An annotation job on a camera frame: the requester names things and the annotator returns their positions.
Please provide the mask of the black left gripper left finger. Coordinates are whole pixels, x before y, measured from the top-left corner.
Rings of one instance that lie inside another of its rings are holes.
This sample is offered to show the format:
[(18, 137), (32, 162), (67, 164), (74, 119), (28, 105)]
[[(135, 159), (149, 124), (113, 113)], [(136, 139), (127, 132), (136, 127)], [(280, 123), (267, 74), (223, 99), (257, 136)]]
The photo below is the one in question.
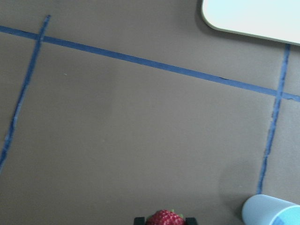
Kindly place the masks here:
[(135, 217), (134, 218), (134, 225), (145, 225), (145, 217)]

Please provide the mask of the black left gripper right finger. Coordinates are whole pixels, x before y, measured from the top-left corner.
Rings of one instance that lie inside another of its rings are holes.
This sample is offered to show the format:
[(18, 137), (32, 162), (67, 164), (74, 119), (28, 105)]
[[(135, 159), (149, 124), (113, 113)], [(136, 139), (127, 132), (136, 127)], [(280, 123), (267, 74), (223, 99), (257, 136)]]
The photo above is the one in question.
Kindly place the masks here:
[(194, 217), (187, 217), (186, 220), (186, 225), (196, 225), (196, 218)]

